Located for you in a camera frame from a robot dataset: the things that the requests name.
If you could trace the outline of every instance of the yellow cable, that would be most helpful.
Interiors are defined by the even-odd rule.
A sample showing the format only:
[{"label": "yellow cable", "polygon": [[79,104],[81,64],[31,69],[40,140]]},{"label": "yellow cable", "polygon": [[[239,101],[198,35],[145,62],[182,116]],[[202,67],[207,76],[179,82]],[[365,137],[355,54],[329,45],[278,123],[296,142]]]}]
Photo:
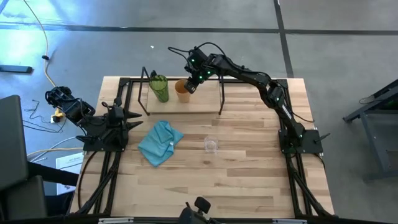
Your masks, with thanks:
[{"label": "yellow cable", "polygon": [[72,147],[72,148],[56,148],[56,149],[43,149],[43,150],[38,150],[32,153],[29,153],[27,156],[31,156],[33,154],[36,154],[38,152],[47,152],[47,151],[67,151],[67,150],[77,150],[77,149],[83,149],[82,147]]},{"label": "yellow cable", "polygon": [[[45,37],[45,56],[49,56],[49,40],[47,39],[47,35],[45,34],[44,31],[44,27],[42,25],[42,23],[40,22],[39,18],[36,16],[35,12],[32,10],[32,8],[29,6],[29,4],[26,2],[26,0],[24,0],[25,4],[27,5],[27,7],[30,9],[30,11],[33,13],[33,16],[35,16],[35,18],[37,19],[37,22],[40,24],[43,33],[44,33],[44,37]],[[56,84],[52,81],[52,79],[50,78],[50,76],[47,74],[47,60],[44,59],[44,63],[43,63],[43,70],[44,70],[44,75],[47,77],[47,79],[50,81],[50,83],[56,87]]]}]

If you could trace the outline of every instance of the white paper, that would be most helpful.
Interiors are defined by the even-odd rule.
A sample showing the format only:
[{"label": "white paper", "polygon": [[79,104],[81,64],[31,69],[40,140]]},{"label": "white paper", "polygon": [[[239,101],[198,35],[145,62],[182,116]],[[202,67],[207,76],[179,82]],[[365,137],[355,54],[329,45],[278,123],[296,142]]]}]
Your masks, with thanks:
[{"label": "white paper", "polygon": [[[64,156],[55,160],[55,167],[75,174],[80,173],[81,163],[83,162],[83,153],[77,153],[70,156]],[[75,186],[63,185],[57,183],[57,195],[75,190]]]}]

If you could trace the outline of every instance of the wooden table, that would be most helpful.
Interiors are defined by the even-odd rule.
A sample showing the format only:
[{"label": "wooden table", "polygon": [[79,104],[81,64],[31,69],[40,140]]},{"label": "wooden table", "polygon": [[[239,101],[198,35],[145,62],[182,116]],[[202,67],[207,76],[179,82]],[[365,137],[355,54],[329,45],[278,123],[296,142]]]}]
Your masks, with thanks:
[{"label": "wooden table", "polygon": [[[120,77],[104,77],[97,114],[106,112],[101,102],[113,103]],[[312,119],[304,80],[288,79],[293,110]],[[112,216],[178,217],[185,202],[198,196],[211,202],[210,217],[287,218],[294,217],[285,159],[279,149],[279,119],[261,101],[258,90],[248,84],[225,84],[225,105],[218,114],[152,114],[146,116],[137,102],[134,84],[130,111],[141,113],[144,121],[129,132],[129,144],[122,154],[114,195]],[[142,102],[146,105],[148,86]],[[158,120],[167,120],[184,133],[174,155],[158,168],[152,167],[137,145]],[[312,123],[296,118],[306,128]],[[216,136],[219,151],[207,154],[203,140]],[[104,153],[97,153],[84,175],[81,199],[88,200],[98,185]],[[303,154],[308,187],[324,208],[333,213],[325,171],[319,158]],[[301,190],[300,208],[304,211]],[[105,190],[103,206],[108,191]],[[71,212],[77,210],[77,197]]]}]

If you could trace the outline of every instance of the green cup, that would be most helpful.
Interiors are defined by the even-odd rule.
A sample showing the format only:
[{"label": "green cup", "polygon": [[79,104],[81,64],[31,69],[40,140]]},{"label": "green cup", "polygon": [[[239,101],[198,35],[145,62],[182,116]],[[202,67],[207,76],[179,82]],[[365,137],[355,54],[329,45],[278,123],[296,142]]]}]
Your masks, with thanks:
[{"label": "green cup", "polygon": [[150,77],[149,87],[155,93],[157,99],[166,103],[169,100],[169,87],[167,78],[164,75],[154,75]]}]

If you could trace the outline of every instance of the white cable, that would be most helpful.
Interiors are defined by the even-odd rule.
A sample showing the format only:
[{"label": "white cable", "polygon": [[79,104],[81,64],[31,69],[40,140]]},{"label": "white cable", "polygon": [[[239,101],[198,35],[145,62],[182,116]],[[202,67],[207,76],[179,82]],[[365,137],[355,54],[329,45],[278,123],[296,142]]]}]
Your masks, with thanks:
[{"label": "white cable", "polygon": [[[47,35],[45,34],[44,31],[44,27],[42,25],[42,23],[40,22],[39,18],[36,16],[35,12],[32,10],[32,8],[29,6],[29,4],[26,2],[26,0],[24,0],[26,6],[30,9],[30,11],[32,12],[33,16],[35,16],[37,22],[40,24],[42,30],[43,30],[43,34],[45,37],[45,55],[47,58],[49,57],[49,40],[47,39]],[[47,79],[50,81],[50,83],[56,87],[55,83],[52,81],[52,79],[50,78],[50,76],[47,74],[47,59],[44,59],[44,63],[43,63],[43,70],[44,70],[44,75],[47,77]]]},{"label": "white cable", "polygon": [[[64,143],[64,142],[66,142],[66,141],[69,141],[69,140],[75,139],[75,138],[76,138],[76,136],[70,137],[70,138],[65,139],[65,140],[62,140],[62,141],[56,143],[56,144],[55,144],[53,147],[51,147],[50,149],[53,149],[53,148],[57,147],[58,145],[60,145],[61,143]],[[48,153],[48,151],[41,153],[40,155],[36,156],[34,159],[31,159],[30,161],[35,161],[36,159],[42,157],[42,156],[43,156],[44,154],[46,154],[46,153]]]}]

